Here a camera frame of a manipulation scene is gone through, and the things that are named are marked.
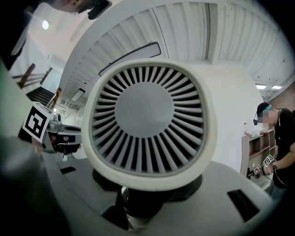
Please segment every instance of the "ceiling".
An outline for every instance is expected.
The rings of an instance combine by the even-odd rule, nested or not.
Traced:
[[[86,92],[78,102],[85,104],[100,70],[153,41],[159,43],[161,58],[242,63],[255,83],[267,85],[261,91],[264,100],[295,80],[295,57],[288,40],[269,13],[253,0],[149,0],[140,4],[123,0],[93,24],[86,24],[87,29],[73,41],[77,44],[61,78],[59,101],[70,99],[83,88]],[[273,85],[283,88],[273,90]]]

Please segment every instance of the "black t-shirt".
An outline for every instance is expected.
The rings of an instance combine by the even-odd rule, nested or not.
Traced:
[[[290,146],[295,142],[295,115],[288,109],[283,109],[280,112],[279,121],[275,126],[275,137],[278,146],[277,160],[281,160],[290,152]],[[278,178],[289,187],[295,186],[295,163],[291,166],[277,170],[277,175],[274,173],[273,180],[278,188],[286,186],[278,180]]]

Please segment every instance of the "staircase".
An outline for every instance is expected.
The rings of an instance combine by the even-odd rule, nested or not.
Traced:
[[[32,92],[29,92],[27,96],[31,101],[38,101],[46,106],[48,102],[53,98],[54,93],[42,87],[39,87]]]

